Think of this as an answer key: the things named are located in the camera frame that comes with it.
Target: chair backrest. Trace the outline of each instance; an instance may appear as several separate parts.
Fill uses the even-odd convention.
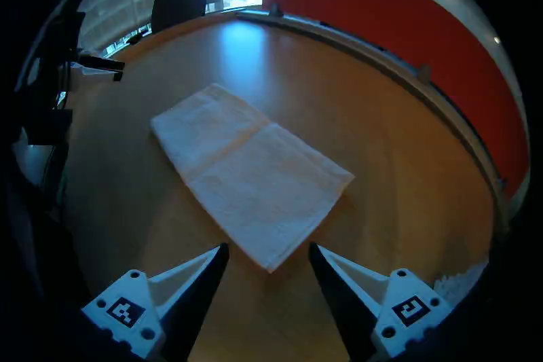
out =
[[[151,13],[151,30],[158,33],[184,21],[201,17],[207,0],[155,0]]]

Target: wall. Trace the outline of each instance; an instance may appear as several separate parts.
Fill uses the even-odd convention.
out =
[[[483,140],[511,199],[529,173],[527,134],[512,90],[478,39],[433,0],[263,0],[366,39],[431,81]]]
[[[513,93],[515,103],[519,108],[525,131],[527,133],[528,127],[526,122],[526,112],[517,77],[514,74],[514,69],[509,61],[509,58],[507,57],[507,53],[503,47],[494,40],[496,33],[486,15],[474,0],[434,1],[455,16],[478,39],[492,59],[494,59],[494,62],[502,72],[502,75]]]

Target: wooden table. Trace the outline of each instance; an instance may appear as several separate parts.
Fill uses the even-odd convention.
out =
[[[196,28],[138,44],[125,56],[122,82],[88,86],[71,100],[67,221],[94,295],[130,268],[152,276],[229,241],[149,127],[213,82],[356,178],[273,274],[230,245],[192,361],[348,360],[307,260],[311,240],[383,274],[406,267],[429,283],[487,255],[487,184],[450,129],[412,94],[282,29],[231,18]]]

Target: folded towel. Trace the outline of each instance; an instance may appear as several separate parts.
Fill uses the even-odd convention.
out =
[[[216,84],[154,117],[151,127],[202,206],[270,273],[354,178]]]

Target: red divider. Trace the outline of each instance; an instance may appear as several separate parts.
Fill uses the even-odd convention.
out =
[[[263,0],[287,14],[323,21],[379,45],[409,64],[432,68],[434,82],[484,140],[511,198],[529,168],[517,105],[486,49],[433,0]]]

